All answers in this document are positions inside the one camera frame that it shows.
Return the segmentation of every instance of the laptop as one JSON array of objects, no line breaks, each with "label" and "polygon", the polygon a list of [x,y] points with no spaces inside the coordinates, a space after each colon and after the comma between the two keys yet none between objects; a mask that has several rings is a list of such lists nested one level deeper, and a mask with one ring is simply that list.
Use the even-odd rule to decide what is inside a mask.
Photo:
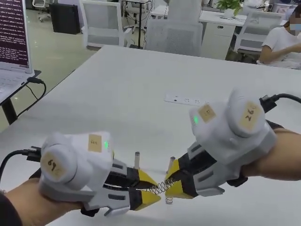
[{"label": "laptop", "polygon": [[28,45],[25,2],[0,0],[0,103],[34,75]]}]

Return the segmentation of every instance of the power strip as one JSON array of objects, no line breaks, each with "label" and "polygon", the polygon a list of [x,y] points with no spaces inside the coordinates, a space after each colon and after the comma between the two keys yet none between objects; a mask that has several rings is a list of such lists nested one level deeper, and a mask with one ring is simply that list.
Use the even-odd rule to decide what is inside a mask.
[{"label": "power strip", "polygon": [[192,106],[203,106],[205,104],[205,102],[201,101],[199,98],[181,97],[179,95],[173,95],[173,94],[166,94],[164,101],[175,103],[175,104],[192,105]]}]

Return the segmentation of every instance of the metal pin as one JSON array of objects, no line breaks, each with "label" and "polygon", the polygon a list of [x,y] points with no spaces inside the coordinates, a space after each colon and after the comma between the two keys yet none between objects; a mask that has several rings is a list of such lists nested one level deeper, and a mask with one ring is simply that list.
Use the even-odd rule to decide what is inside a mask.
[{"label": "metal pin", "polygon": [[169,166],[168,166],[168,170],[166,171],[166,174],[169,172],[170,168],[172,167],[174,160],[175,160],[174,156],[170,157]]},{"label": "metal pin", "polygon": [[[175,160],[174,156],[170,157],[169,166],[168,166],[168,170],[167,170],[166,174],[168,174],[168,172],[170,171],[170,168],[172,167],[174,160]],[[173,202],[174,202],[173,197],[165,196],[166,204],[171,205],[171,204],[173,204]]]},{"label": "metal pin", "polygon": [[135,152],[135,164],[134,169],[140,169],[139,167],[139,161],[140,161],[140,152]]}]

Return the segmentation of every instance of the handwritten number label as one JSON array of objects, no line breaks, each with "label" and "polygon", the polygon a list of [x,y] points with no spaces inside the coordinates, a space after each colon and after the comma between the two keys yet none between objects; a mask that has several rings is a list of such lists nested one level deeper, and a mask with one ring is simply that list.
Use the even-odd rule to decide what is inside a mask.
[{"label": "handwritten number label", "polygon": [[252,117],[249,116],[249,115],[247,115],[247,116],[246,116],[246,119],[248,119],[249,121],[251,121]]},{"label": "handwritten number label", "polygon": [[214,110],[209,104],[199,108],[198,114],[202,117],[204,123],[208,123],[210,120],[216,117]]},{"label": "handwritten number label", "polygon": [[261,109],[258,105],[251,101],[247,102],[239,124],[247,130],[253,130],[260,113]]},{"label": "handwritten number label", "polygon": [[254,114],[254,111],[250,111],[249,109],[248,109],[248,112],[249,112],[249,114]]},{"label": "handwritten number label", "polygon": [[89,134],[88,151],[102,152],[102,137],[96,134]]},{"label": "handwritten number label", "polygon": [[65,174],[64,167],[50,152],[47,152],[42,156],[41,168],[56,180],[59,180]]},{"label": "handwritten number label", "polygon": [[52,166],[52,169],[51,171],[53,172],[56,168],[56,163],[53,161],[53,159],[51,159],[49,162],[48,162],[48,166]]}]

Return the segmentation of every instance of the coiled spring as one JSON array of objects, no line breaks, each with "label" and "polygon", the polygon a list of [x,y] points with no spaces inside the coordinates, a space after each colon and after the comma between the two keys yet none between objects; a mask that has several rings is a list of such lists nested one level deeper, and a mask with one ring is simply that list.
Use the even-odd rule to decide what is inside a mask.
[{"label": "coiled spring", "polygon": [[171,204],[173,204],[173,202],[174,202],[173,197],[165,196],[165,203],[166,204],[171,205]]},{"label": "coiled spring", "polygon": [[161,194],[167,191],[173,184],[175,183],[173,178],[169,178],[166,181],[162,181],[158,184],[158,186],[152,186],[146,189],[147,192],[151,192],[153,194]]}]

